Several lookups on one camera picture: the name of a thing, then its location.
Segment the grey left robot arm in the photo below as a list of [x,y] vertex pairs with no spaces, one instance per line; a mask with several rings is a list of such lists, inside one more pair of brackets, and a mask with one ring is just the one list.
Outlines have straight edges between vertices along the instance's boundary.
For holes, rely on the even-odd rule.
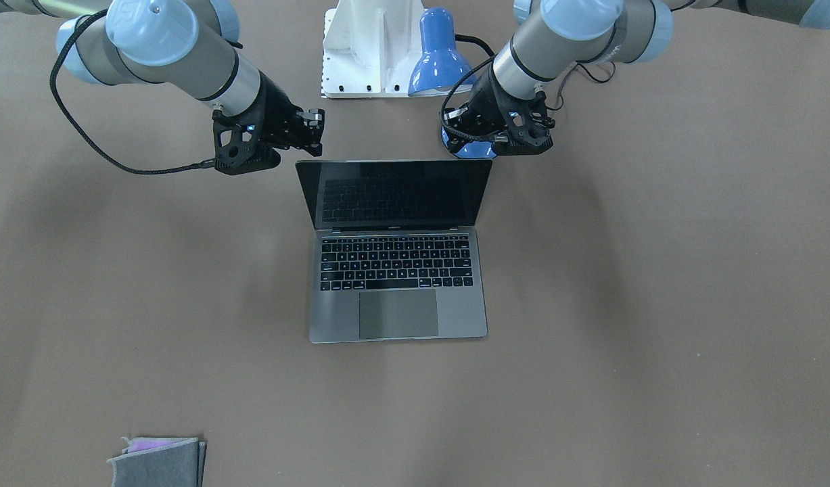
[[672,13],[720,8],[830,30],[830,1],[538,1],[460,108],[440,109],[445,146],[458,154],[486,143],[499,156],[536,155],[553,145],[543,92],[576,64],[655,59],[672,37]]

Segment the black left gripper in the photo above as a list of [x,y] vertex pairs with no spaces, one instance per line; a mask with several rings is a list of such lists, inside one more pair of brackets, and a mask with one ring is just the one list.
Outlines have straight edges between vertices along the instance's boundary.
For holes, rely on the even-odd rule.
[[[533,93],[543,91],[536,88]],[[467,103],[458,108],[442,108],[442,132],[449,141],[504,141],[505,121],[499,113],[498,101],[504,92],[489,68],[471,90]]]

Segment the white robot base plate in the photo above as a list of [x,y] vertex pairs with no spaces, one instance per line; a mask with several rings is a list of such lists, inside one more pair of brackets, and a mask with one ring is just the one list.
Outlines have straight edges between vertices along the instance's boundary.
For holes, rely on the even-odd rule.
[[322,96],[407,98],[425,10],[421,1],[340,1],[326,10]]

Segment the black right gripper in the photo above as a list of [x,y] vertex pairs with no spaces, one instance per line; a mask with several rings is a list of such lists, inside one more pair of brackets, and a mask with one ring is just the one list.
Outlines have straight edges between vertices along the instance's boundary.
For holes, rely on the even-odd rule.
[[296,148],[322,155],[325,110],[297,107],[266,74],[239,71],[216,99],[216,109],[241,124],[254,124],[255,135],[273,148]]

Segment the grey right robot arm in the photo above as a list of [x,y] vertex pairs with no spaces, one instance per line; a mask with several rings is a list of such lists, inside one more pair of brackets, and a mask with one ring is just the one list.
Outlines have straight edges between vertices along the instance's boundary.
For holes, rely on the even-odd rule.
[[170,83],[212,108],[221,172],[273,168],[279,150],[322,154],[324,111],[297,107],[239,52],[229,1],[0,1],[0,14],[62,18],[50,81]]

